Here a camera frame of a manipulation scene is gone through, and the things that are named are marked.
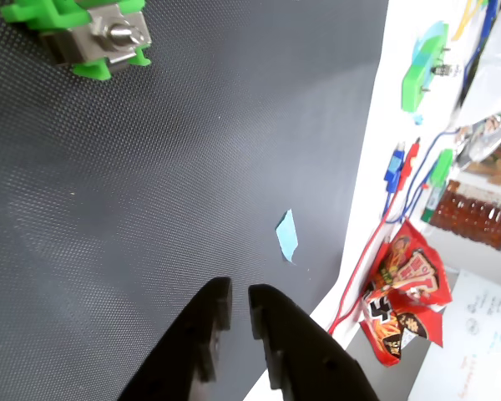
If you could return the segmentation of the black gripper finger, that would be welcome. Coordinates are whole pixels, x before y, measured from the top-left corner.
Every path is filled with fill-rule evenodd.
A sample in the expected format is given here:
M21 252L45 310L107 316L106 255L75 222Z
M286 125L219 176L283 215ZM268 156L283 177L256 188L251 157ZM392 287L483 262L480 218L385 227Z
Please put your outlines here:
M255 284L248 296L253 337L284 400L378 399L359 363L287 295Z
M220 334L230 330L231 308L231 279L209 280L173 321L119 398L206 400L216 380Z

